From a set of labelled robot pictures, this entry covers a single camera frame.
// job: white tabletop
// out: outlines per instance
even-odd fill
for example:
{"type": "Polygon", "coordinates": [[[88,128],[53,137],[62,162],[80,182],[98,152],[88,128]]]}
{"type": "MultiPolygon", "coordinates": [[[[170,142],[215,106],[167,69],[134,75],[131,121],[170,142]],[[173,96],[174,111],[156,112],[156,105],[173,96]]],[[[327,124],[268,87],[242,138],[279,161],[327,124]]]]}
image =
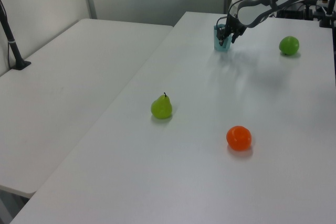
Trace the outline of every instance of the white tabletop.
{"type": "Polygon", "coordinates": [[[171,31],[84,19],[0,78],[0,189],[45,182],[171,31]]]}
{"type": "Polygon", "coordinates": [[[13,224],[336,220],[331,30],[271,18],[220,53],[218,17],[183,16],[13,224]],[[288,35],[298,58],[280,55],[288,35]],[[159,121],[163,92],[174,109],[159,121]],[[250,150],[227,147],[234,125],[250,150]]]}

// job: orange fruit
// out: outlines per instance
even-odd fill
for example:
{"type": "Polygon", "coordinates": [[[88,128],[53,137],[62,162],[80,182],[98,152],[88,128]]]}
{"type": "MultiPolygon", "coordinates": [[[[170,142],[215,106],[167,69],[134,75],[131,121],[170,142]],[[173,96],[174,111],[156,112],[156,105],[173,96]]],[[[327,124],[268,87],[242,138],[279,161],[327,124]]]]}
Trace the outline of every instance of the orange fruit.
{"type": "Polygon", "coordinates": [[[242,126],[234,126],[227,132],[226,140],[235,151],[245,151],[251,146],[252,136],[248,129],[242,126]]]}

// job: green apple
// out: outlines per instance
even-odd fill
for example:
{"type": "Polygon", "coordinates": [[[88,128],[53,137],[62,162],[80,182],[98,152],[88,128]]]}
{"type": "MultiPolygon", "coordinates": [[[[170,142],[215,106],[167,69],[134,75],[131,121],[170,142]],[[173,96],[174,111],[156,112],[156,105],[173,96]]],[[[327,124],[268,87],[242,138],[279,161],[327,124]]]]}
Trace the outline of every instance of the green apple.
{"type": "Polygon", "coordinates": [[[173,107],[169,97],[164,93],[152,103],[151,112],[158,119],[169,118],[172,115],[173,107]]]}
{"type": "Polygon", "coordinates": [[[299,50],[300,44],[299,40],[293,36],[288,36],[284,38],[279,45],[279,49],[285,55],[294,55],[299,50]]]}

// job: blue cup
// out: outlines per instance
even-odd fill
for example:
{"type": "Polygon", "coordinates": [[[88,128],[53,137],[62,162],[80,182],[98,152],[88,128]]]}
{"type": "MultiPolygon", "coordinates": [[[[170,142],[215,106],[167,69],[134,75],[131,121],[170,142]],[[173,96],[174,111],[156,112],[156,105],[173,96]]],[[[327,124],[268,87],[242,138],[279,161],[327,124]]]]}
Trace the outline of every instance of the blue cup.
{"type": "MultiPolygon", "coordinates": [[[[219,25],[218,25],[218,28],[224,28],[224,27],[225,27],[224,24],[219,24],[219,25]]],[[[216,49],[217,51],[227,52],[227,51],[230,49],[231,41],[232,41],[232,36],[230,35],[229,37],[227,37],[227,38],[224,40],[224,43],[223,43],[223,45],[221,46],[221,45],[219,44],[219,39],[217,38],[217,27],[214,26],[214,46],[215,46],[215,49],[216,49]]]]}

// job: green pear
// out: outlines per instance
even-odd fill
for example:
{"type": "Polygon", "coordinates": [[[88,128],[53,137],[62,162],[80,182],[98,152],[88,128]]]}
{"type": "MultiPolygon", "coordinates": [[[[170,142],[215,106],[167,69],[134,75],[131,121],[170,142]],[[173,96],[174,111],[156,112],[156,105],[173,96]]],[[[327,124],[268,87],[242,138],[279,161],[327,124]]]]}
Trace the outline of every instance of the green pear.
{"type": "Polygon", "coordinates": [[[158,119],[169,118],[172,115],[173,107],[169,97],[164,93],[152,103],[151,112],[158,119]]]}

